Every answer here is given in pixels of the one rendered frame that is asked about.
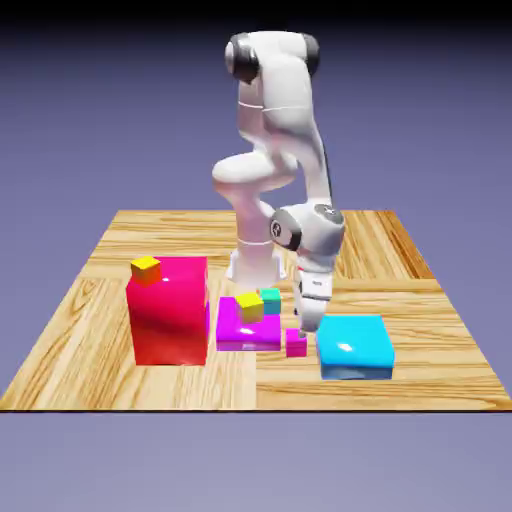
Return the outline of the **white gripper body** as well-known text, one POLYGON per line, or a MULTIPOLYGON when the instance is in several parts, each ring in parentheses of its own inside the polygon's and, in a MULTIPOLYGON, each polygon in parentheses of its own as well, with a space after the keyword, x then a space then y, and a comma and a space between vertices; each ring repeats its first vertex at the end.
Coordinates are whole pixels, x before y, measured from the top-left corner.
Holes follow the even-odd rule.
POLYGON ((300 296, 298 300, 299 329, 305 333, 315 333, 325 315, 328 299, 300 296))

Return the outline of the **small magenta cube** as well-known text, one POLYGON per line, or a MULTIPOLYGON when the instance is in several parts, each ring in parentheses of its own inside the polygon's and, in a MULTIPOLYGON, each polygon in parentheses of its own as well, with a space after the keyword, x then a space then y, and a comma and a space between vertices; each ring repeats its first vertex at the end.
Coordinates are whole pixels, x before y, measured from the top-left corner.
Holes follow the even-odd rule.
POLYGON ((298 328, 285 331, 285 353, 287 358, 306 357, 308 353, 308 338, 298 328))

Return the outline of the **small teal cube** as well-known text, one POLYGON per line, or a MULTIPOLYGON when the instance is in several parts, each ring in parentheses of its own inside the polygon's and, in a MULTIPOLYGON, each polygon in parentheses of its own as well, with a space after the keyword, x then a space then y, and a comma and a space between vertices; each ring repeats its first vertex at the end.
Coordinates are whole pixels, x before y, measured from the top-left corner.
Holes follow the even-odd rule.
POLYGON ((265 315, 279 315, 281 313, 281 293, 278 288, 261 288, 259 295, 264 303, 265 315))

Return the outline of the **small yellow cube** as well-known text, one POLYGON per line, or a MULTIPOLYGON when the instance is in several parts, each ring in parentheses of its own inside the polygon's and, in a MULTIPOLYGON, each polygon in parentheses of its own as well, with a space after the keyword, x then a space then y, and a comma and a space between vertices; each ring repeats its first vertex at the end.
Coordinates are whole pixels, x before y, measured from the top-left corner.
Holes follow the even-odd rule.
POLYGON ((237 314, 242 324, 258 323, 264 317, 264 301, 257 292, 249 292, 235 297, 237 314))

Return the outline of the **small orange cube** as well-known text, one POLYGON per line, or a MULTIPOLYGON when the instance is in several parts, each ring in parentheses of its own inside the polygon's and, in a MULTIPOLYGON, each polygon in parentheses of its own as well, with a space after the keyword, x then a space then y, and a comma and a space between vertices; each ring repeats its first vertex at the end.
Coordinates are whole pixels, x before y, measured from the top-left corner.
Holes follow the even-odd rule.
POLYGON ((141 286, 150 286, 162 279, 161 261, 153 256, 134 259, 130 267, 131 279, 141 286))

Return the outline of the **large cyan box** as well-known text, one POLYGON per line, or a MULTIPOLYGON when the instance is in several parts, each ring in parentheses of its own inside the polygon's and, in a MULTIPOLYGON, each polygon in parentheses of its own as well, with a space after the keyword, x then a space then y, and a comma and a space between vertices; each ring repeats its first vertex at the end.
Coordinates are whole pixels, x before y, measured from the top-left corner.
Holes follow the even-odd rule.
POLYGON ((323 380, 392 378, 395 351, 380 315, 326 315, 316 346, 323 380))

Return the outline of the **large magenta box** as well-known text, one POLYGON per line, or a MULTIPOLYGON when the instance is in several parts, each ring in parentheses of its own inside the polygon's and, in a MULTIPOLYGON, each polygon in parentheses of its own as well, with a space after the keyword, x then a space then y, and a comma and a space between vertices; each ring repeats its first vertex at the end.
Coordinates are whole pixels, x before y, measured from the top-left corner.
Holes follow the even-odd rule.
POLYGON ((281 317, 264 315, 261 322, 243 324, 234 297, 219 299, 216 349, 218 351, 280 351, 281 317))

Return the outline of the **large red box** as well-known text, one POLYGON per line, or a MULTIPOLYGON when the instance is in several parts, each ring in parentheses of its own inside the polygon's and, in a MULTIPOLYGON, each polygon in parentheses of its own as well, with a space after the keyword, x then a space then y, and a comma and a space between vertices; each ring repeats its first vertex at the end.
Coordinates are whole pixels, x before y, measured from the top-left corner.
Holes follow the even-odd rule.
POLYGON ((210 330, 207 258, 155 258, 159 282, 141 286, 130 278, 126 286, 135 362, 202 366, 210 330))

